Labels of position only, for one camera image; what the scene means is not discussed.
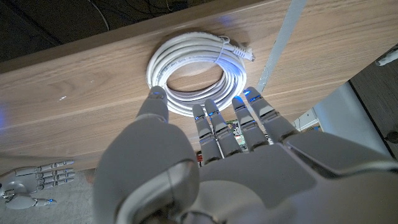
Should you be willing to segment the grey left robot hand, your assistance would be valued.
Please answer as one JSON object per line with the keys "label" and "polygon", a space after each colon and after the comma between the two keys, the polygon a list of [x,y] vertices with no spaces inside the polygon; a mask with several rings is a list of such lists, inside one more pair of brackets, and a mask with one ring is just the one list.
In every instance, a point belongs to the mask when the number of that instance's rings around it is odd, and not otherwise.
{"label": "grey left robot hand", "polygon": [[338,136],[297,131],[252,87],[232,100],[248,152],[215,103],[193,107],[204,166],[153,86],[105,150],[96,223],[396,223],[397,162]]}

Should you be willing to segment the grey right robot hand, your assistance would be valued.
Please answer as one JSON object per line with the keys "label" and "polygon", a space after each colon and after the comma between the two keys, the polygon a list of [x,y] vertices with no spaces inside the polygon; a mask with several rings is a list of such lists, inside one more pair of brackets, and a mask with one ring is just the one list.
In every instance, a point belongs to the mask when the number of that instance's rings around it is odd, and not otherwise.
{"label": "grey right robot hand", "polygon": [[32,194],[73,181],[73,160],[41,166],[19,167],[1,174],[1,198],[7,208],[22,210],[55,205],[52,198],[35,198]]}

